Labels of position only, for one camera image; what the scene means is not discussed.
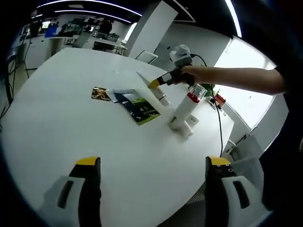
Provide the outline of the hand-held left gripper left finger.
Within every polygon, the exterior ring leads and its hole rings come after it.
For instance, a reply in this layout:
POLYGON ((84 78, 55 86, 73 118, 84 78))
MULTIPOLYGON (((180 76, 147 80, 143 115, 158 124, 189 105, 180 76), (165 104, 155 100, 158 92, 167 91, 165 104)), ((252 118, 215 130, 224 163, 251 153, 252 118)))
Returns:
POLYGON ((99 157, 76 162, 45 192, 42 218, 50 227, 100 227, 99 157))

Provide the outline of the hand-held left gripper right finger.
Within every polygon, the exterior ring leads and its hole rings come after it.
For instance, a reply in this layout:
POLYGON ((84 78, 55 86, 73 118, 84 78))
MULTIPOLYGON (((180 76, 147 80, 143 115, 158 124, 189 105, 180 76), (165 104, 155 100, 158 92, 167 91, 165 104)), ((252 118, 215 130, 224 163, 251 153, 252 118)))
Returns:
POLYGON ((258 227, 270 215, 262 202, 264 173, 257 158, 205 159, 207 227, 258 227))

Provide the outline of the person's right hand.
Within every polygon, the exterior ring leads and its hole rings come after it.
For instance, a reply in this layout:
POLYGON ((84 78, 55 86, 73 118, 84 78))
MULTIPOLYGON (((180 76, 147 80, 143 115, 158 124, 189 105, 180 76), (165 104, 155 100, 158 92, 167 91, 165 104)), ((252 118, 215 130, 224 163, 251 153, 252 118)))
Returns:
POLYGON ((194 65, 188 65, 181 68, 182 73, 182 82, 187 83, 190 82, 190 84, 194 83, 203 83, 204 80, 204 69, 203 66, 194 66, 194 65))

